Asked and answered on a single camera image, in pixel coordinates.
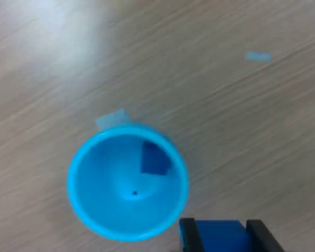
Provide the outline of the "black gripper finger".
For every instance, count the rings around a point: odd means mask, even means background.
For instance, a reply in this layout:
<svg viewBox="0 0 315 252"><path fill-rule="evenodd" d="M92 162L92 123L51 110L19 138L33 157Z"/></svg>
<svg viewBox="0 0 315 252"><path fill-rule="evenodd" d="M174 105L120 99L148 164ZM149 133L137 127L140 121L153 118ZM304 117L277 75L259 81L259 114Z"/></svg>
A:
<svg viewBox="0 0 315 252"><path fill-rule="evenodd" d="M246 231L250 236L252 252L285 252L261 220L248 219Z"/></svg>
<svg viewBox="0 0 315 252"><path fill-rule="evenodd" d="M204 251L200 233L194 218L181 218L179 220L181 251Z"/></svg>

